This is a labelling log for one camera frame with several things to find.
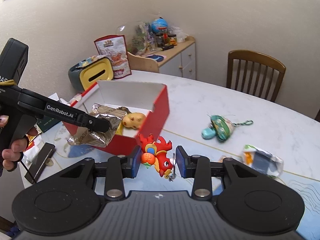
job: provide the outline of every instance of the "human hand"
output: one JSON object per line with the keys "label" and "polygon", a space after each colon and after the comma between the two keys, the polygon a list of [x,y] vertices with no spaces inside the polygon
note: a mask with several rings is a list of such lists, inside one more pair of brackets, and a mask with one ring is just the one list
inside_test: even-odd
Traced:
{"label": "human hand", "polygon": [[[8,118],[9,117],[7,115],[0,116],[0,128],[3,128],[8,123]],[[38,131],[35,127],[31,128],[28,132],[28,135],[30,136],[36,136],[37,134]],[[4,149],[2,151],[2,158],[4,159],[2,165],[7,171],[10,171],[14,168],[13,162],[20,159],[20,152],[24,151],[27,148],[27,143],[28,142],[26,138],[15,140],[11,144],[11,149]]]}

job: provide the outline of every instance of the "glass jar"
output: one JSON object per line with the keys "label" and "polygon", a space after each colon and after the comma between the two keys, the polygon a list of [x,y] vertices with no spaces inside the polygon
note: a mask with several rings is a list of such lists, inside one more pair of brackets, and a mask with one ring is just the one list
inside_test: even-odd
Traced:
{"label": "glass jar", "polygon": [[173,45],[173,46],[178,45],[176,34],[169,34],[168,37],[169,37],[169,45]]}
{"label": "glass jar", "polygon": [[163,36],[164,44],[169,44],[168,30],[166,27],[159,27],[159,34]]}
{"label": "glass jar", "polygon": [[164,47],[165,44],[164,44],[164,38],[162,34],[160,33],[156,34],[156,43],[158,48]]}
{"label": "glass jar", "polygon": [[149,39],[149,50],[150,51],[156,51],[157,50],[157,43],[156,43],[156,39],[153,35],[153,33],[150,33],[150,39]]}

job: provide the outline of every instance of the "open cardboard box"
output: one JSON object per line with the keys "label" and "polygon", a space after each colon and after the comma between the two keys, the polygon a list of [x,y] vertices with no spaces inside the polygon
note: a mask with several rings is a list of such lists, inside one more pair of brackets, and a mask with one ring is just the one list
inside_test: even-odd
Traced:
{"label": "open cardboard box", "polygon": [[[141,145],[139,134],[145,138],[153,134],[158,138],[169,115],[167,86],[160,83],[98,81],[82,93],[80,101],[75,101],[71,106],[90,113],[95,103],[114,108],[126,106],[132,113],[146,115],[139,130],[124,127],[123,135],[114,135],[107,147],[95,147],[113,155],[129,155],[136,145]],[[76,133],[76,125],[64,125],[71,135]]]}

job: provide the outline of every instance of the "green pouch keychain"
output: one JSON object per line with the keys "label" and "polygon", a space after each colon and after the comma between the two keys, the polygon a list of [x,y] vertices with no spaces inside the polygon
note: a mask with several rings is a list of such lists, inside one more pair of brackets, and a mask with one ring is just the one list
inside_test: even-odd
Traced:
{"label": "green pouch keychain", "polygon": [[211,118],[210,127],[203,129],[201,133],[204,139],[211,139],[216,135],[220,141],[226,141],[233,133],[235,127],[239,125],[253,124],[252,120],[249,120],[243,123],[232,123],[230,120],[220,115],[212,115],[210,118]]}

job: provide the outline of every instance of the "gold foil packet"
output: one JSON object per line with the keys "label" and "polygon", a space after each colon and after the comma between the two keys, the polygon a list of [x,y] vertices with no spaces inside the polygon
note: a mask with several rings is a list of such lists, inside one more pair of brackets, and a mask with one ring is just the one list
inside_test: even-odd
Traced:
{"label": "gold foil packet", "polygon": [[123,117],[127,114],[127,110],[128,109],[126,107],[119,107],[115,109],[109,106],[94,104],[89,115],[97,118],[107,119],[110,126],[109,130],[103,133],[95,132],[85,127],[78,127],[76,134],[67,140],[68,144],[87,144],[103,148],[106,147],[116,134]]}

